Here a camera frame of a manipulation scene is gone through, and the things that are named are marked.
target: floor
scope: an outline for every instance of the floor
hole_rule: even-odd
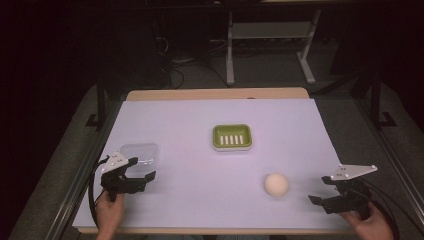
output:
[[[308,85],[303,77],[296,58],[300,45],[285,45],[279,49],[259,49],[254,54],[235,56],[234,88],[248,87],[304,87],[309,93],[331,84],[340,76],[328,75],[332,57],[337,43],[314,43],[308,61],[317,80],[315,85]],[[226,88],[224,56],[211,59],[210,66],[191,62],[176,66],[171,71],[173,85],[181,81],[181,89],[191,88]],[[379,171],[370,174],[367,179],[396,199],[413,220],[423,228],[414,207],[405,194],[402,181],[397,176],[392,159],[400,160],[403,168],[414,183],[417,192],[424,193],[424,136],[402,107],[396,93],[382,86],[381,111],[388,112],[397,123],[396,127],[376,130],[368,118],[369,95],[362,100],[353,99],[349,90],[354,81],[325,96],[311,95],[316,100],[318,109],[342,163],[375,164]],[[119,103],[107,101],[107,116],[113,118]],[[50,160],[37,188],[28,201],[24,212],[16,224],[10,239],[95,239],[93,235],[80,234],[72,227],[72,217],[58,219],[58,212],[66,204],[76,210],[78,202],[64,201],[69,197],[69,190],[75,182],[78,169],[87,159],[94,144],[102,136],[95,127],[87,127],[90,115],[96,113],[96,88],[93,86],[82,99],[70,125],[53,157]],[[401,239],[421,239],[404,214],[389,203],[396,216]],[[51,226],[62,221],[63,229],[55,232]],[[145,236],[118,235],[116,239],[144,239]],[[300,239],[358,239],[354,235],[338,236],[287,236],[289,240]]]

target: table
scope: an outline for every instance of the table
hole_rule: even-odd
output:
[[[248,151],[217,152],[217,124],[250,126]],[[138,234],[332,234],[351,232],[308,194],[335,196],[321,182],[340,163],[315,102],[301,88],[131,92],[121,107],[102,159],[126,143],[159,146],[156,179],[126,196],[119,232]],[[269,196],[267,174],[280,172],[289,192]],[[140,172],[127,171],[128,177]],[[94,184],[100,192],[100,173]],[[95,233],[87,196],[73,226]]]

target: dark background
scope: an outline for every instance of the dark background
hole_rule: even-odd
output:
[[[96,48],[99,39],[93,37],[93,32],[111,31],[113,24],[118,26],[115,30],[119,30],[119,21],[108,18],[110,22],[104,24],[102,16],[81,13],[75,6],[71,1],[1,2],[1,151],[5,163],[0,178],[0,204],[4,209],[0,222],[2,239],[6,239],[13,229],[82,97],[99,76],[105,75],[102,66],[104,69],[104,64],[118,65],[114,61],[101,60],[107,57],[100,57],[105,53]],[[347,73],[364,62],[375,61],[372,56],[378,54],[383,82],[396,90],[406,110],[424,129],[421,98],[424,92],[423,7],[418,1],[403,1],[396,11],[393,8],[360,10],[326,10],[315,40],[336,38],[341,41],[339,61],[333,68],[336,73]],[[212,15],[207,20],[204,15],[197,16],[198,21],[205,21],[200,24],[192,21],[193,16],[184,16],[184,12],[168,16],[171,19],[178,17],[180,21],[174,25],[166,24],[164,34],[168,34],[172,41],[184,42],[190,34],[190,27],[209,26],[211,31],[206,33],[205,29],[209,28],[200,28],[207,38],[197,38],[199,42],[194,43],[202,57],[204,40],[219,37],[219,29],[221,26],[225,29],[226,20]],[[335,22],[334,17],[344,20]],[[118,35],[115,40],[127,37],[125,31]],[[152,52],[146,55],[157,59]],[[128,60],[123,56],[120,61],[124,66],[107,74],[116,75],[109,81],[119,83],[122,79],[134,77],[135,73],[125,69],[125,65],[140,60]],[[155,76],[160,81],[153,87],[150,85],[152,88],[162,86],[161,81],[166,78]]]

